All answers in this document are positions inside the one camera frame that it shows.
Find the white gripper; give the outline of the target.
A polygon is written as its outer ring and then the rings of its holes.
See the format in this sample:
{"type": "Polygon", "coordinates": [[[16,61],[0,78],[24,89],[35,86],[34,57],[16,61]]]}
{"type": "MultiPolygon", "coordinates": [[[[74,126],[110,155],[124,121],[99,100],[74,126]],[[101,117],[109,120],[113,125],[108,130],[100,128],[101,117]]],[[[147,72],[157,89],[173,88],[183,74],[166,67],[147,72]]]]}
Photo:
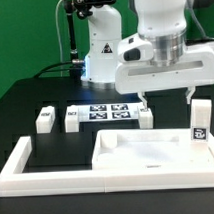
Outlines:
{"type": "Polygon", "coordinates": [[[214,44],[189,46],[177,63],[157,67],[146,62],[120,63],[115,76],[115,88],[120,94],[138,93],[143,108],[148,109],[146,92],[186,90],[187,103],[196,86],[214,83],[214,44]]]}

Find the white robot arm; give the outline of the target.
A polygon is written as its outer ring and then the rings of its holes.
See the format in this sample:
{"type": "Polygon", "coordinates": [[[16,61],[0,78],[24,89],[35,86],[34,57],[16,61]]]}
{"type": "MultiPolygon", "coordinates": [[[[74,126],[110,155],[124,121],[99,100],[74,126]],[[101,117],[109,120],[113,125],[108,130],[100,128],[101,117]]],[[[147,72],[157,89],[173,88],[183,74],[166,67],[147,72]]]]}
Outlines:
{"type": "Polygon", "coordinates": [[[184,88],[190,98],[197,86],[214,83],[211,40],[186,43],[192,0],[128,0],[132,17],[111,7],[112,1],[82,0],[91,13],[83,85],[135,93],[146,103],[150,91],[184,88]]]}

